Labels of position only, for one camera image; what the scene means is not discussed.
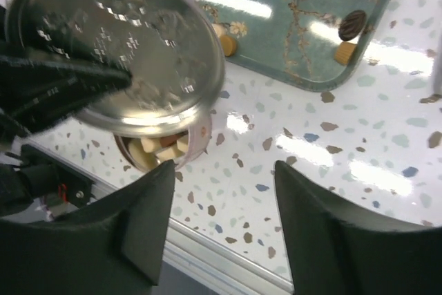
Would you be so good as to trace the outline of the metal tweezers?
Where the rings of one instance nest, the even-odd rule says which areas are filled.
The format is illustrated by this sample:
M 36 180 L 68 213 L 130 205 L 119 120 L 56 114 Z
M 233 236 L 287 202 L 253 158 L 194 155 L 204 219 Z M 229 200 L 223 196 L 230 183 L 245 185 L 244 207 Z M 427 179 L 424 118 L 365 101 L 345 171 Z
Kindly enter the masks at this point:
M 435 95 L 442 95 L 442 59 L 441 54 L 434 59 L 432 68 L 432 91 Z

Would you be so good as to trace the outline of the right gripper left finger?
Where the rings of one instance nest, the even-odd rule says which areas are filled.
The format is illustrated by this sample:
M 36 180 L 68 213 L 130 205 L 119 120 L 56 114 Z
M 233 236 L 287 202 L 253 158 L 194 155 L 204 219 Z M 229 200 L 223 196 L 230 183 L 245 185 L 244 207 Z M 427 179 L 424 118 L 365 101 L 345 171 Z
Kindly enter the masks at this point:
M 159 283 L 175 189 L 164 162 L 51 222 L 1 221 L 2 294 L 149 294 Z

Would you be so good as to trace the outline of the small white chocolate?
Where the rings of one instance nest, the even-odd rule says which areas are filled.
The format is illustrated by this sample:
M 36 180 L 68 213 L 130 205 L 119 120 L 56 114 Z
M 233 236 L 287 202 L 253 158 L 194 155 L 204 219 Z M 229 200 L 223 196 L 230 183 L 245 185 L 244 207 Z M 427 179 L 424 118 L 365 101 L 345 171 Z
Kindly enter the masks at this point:
M 140 142 L 146 153 L 154 153 L 162 148 L 159 138 L 143 137 L 140 139 Z

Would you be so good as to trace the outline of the round metal tin lid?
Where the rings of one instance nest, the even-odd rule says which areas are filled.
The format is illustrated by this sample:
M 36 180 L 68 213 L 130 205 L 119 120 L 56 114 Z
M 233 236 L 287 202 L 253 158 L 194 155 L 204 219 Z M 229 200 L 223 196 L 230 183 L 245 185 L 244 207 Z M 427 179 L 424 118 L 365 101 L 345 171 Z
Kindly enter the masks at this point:
M 224 85 L 220 42 L 193 0 L 10 0 L 5 33 L 20 46 L 129 71 L 131 87 L 77 116 L 118 135 L 183 131 Z

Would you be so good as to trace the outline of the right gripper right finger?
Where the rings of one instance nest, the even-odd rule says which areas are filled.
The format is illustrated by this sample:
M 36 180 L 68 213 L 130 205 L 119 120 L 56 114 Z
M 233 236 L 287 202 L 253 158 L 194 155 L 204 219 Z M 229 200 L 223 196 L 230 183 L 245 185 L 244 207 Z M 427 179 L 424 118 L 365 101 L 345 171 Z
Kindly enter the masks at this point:
M 295 294 L 440 294 L 441 228 L 365 209 L 279 160 L 274 183 Z

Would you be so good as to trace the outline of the white square chocolate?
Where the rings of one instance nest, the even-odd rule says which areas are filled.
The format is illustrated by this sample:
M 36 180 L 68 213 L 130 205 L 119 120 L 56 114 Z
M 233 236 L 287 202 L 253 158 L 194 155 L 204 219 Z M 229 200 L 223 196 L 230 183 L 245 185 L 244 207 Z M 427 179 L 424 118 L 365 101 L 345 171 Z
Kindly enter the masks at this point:
M 159 152 L 156 152 L 155 155 L 160 162 L 165 162 L 167 160 L 176 160 L 180 157 L 183 157 L 188 152 L 188 150 L 188 144 L 178 142 L 174 145 L 162 149 Z

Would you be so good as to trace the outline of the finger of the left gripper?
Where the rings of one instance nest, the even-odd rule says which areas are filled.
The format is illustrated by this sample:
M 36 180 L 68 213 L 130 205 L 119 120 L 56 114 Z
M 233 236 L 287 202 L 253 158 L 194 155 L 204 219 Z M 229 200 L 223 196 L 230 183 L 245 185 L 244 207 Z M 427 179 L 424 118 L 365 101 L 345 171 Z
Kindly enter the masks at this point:
M 1 133 L 44 132 L 131 85 L 129 72 L 18 46 L 1 47 Z

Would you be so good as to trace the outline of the brown chocolate piece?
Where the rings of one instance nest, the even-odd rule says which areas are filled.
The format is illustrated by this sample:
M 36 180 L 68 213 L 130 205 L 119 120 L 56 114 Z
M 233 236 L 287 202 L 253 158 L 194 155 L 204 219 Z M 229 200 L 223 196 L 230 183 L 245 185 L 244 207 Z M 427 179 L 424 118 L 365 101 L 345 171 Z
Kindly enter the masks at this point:
M 167 135 L 159 139 L 161 147 L 168 147 L 174 145 L 185 133 L 178 133 L 173 135 Z

